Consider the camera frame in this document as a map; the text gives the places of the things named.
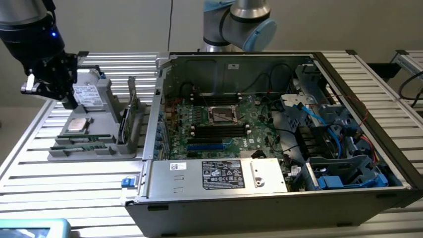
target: green circuit board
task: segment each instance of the green circuit board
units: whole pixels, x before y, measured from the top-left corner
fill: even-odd
[[[265,145],[264,138],[268,137],[272,142],[277,134],[268,127],[263,125],[263,122],[257,120],[257,116],[263,111],[264,104],[255,105],[255,101],[260,100],[259,97],[249,96],[248,100],[240,101],[235,106],[237,122],[220,121],[219,123],[209,122],[209,112],[207,106],[193,106],[189,102],[181,101],[175,105],[173,122],[169,124],[171,131],[171,160],[180,159],[213,159],[213,158],[248,158],[245,154],[252,153],[256,150],[261,150],[267,155],[267,158],[281,158],[281,153],[271,149]],[[191,136],[191,126],[212,126],[212,125],[244,125],[249,124],[251,133],[245,137],[224,138],[223,150],[196,151],[197,157],[187,157],[188,151],[188,139]],[[279,144],[273,145],[273,149],[280,151]]]

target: power supply label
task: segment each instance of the power supply label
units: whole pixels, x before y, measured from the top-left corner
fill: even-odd
[[[240,160],[203,161],[203,188],[245,188]]]

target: sticker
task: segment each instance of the sticker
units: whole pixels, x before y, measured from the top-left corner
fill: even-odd
[[[171,163],[171,170],[185,170],[187,163]]]
[[[236,64],[236,63],[229,63],[229,64],[227,65],[227,69],[239,69],[239,64]]]
[[[73,91],[75,91],[75,95],[79,100],[79,103],[84,107],[103,106],[100,94],[99,94],[97,88],[93,85],[88,85],[88,86],[75,85]]]
[[[245,188],[240,160],[203,161],[205,190]]]
[[[296,176],[299,172],[301,172],[301,167],[299,167],[297,165],[293,165],[291,167],[291,173],[288,173],[288,176]]]

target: aluminum extrusion table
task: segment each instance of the aluminum extrusion table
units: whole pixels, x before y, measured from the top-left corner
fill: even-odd
[[[349,55],[344,51],[323,54],[408,160],[423,173],[422,118],[407,102],[397,100],[396,93],[356,55]],[[84,64],[100,65],[113,82],[113,94],[123,100],[129,97],[128,76],[136,76],[139,98],[148,103],[156,79],[155,59],[155,53],[89,53]],[[120,205],[120,181],[140,172],[141,154],[135,159],[120,161],[47,160],[47,150],[55,144],[55,136],[60,133],[69,114],[71,111],[65,110],[60,103],[45,102],[0,167],[0,219],[65,218],[72,225],[73,237],[143,237]],[[143,143],[144,140],[140,139],[139,148],[143,147]],[[423,200],[404,209],[384,211],[359,227],[239,234],[227,237],[423,237]]]

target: cpu socket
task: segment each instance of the cpu socket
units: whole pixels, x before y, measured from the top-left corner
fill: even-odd
[[[237,122],[235,106],[209,107],[209,123]]]

